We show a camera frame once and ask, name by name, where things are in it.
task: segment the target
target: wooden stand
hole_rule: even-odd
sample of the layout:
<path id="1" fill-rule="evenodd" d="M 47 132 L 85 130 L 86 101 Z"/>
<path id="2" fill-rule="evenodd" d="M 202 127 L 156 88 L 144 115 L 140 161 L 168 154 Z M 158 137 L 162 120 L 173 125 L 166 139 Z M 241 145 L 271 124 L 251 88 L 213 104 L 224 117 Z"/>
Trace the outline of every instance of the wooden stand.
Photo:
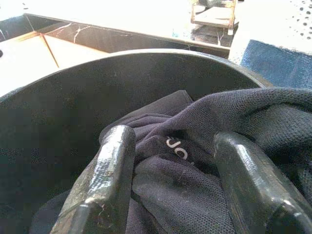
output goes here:
<path id="1" fill-rule="evenodd" d="M 238 0 L 232 0 L 232 2 L 226 5 L 226 7 L 212 7 L 198 15 L 194 13 L 193 4 L 191 22 L 201 25 L 227 28 L 228 35 L 233 35 L 234 28 L 238 25 L 238 19 L 235 18 L 237 1 Z"/>

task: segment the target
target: blue cloth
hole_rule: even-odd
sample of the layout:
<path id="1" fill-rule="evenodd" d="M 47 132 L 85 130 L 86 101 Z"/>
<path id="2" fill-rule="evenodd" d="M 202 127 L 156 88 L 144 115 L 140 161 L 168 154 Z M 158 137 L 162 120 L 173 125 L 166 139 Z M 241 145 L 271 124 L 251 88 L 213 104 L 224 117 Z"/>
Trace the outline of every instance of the blue cloth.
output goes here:
<path id="1" fill-rule="evenodd" d="M 250 40 L 241 65 L 275 86 L 312 89 L 312 56 Z"/>

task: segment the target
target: dark fabric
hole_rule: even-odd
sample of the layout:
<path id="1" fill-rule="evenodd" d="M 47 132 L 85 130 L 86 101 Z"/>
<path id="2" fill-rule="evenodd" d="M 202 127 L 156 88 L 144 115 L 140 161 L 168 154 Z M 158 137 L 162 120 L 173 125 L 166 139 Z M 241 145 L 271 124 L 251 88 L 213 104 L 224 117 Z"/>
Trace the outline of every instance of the dark fabric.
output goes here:
<path id="1" fill-rule="evenodd" d="M 235 233 L 213 159 L 219 131 L 258 144 L 311 203 L 311 111 L 309 90 L 251 89 L 206 96 L 174 116 L 121 122 L 136 132 L 126 233 Z"/>
<path id="2" fill-rule="evenodd" d="M 275 86 L 312 89 L 312 56 L 250 40 L 240 65 Z"/>
<path id="3" fill-rule="evenodd" d="M 49 200 L 36 212 L 29 230 L 30 234 L 50 233 L 69 192 L 68 190 Z"/>
<path id="4" fill-rule="evenodd" d="M 144 114 L 163 114 L 174 116 L 175 114 L 182 111 L 185 107 L 191 104 L 193 100 L 188 95 L 185 90 L 176 91 L 170 95 L 167 95 L 153 103 L 146 105 L 138 110 L 132 111 L 131 113 L 125 115 L 121 119 L 115 121 L 114 123 L 108 125 L 104 128 L 99 136 L 99 141 L 105 136 L 105 134 L 113 127 L 120 123 L 127 123 L 128 120 L 133 120 Z"/>

